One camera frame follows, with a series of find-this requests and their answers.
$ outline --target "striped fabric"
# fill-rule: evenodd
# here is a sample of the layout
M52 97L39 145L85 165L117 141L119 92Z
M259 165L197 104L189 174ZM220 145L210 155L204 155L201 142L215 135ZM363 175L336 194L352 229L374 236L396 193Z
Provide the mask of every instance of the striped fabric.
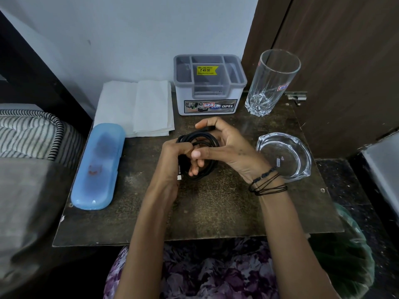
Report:
M83 137L55 115L0 110L0 157L48 159L76 169Z

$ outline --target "wooden table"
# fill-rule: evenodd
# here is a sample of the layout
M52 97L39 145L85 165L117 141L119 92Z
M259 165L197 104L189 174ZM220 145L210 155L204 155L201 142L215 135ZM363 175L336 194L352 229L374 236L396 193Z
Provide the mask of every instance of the wooden table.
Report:
M240 130L253 145L260 135L284 132L306 139L293 104L283 96L270 115L250 115L241 98L235 114L223 119ZM206 116L180 116L173 95L175 130L169 136L127 138L118 168L114 198L98 211L84 211L71 204L63 211L53 246L123 245L130 241L141 201L150 183L162 143L194 130ZM311 175L288 184L289 194L306 233L343 231L324 181L312 159ZM256 196L229 166L219 162L209 176L190 181L183 178L167 224L166 240L265 235Z

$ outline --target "metal latch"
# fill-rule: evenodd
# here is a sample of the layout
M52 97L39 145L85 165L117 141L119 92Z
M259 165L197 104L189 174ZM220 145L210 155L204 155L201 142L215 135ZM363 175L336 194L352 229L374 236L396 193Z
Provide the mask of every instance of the metal latch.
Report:
M297 106L300 106L300 101L306 101L306 91L284 92L289 100L293 100Z

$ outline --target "forearm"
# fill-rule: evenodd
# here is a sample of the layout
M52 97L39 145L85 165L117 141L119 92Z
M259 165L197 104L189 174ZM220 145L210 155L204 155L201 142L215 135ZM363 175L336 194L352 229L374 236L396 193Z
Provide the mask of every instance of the forearm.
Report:
M261 196L260 203L280 297L337 299L287 192Z
M159 297L166 222L173 202L169 196L168 189L147 191L115 299Z

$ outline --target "black floor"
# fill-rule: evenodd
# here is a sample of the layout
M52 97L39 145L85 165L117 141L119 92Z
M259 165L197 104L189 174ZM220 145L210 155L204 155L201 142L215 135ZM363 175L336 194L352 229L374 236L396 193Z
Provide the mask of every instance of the black floor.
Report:
M334 202L344 206L366 236L376 262L367 299L399 298L399 255L347 160L317 160Z
M351 166L341 159L316 162L332 200L351 213L373 251L375 282L364 298L399 298L399 255ZM120 249L99 247L91 257L54 269L30 297L102 298L105 279Z

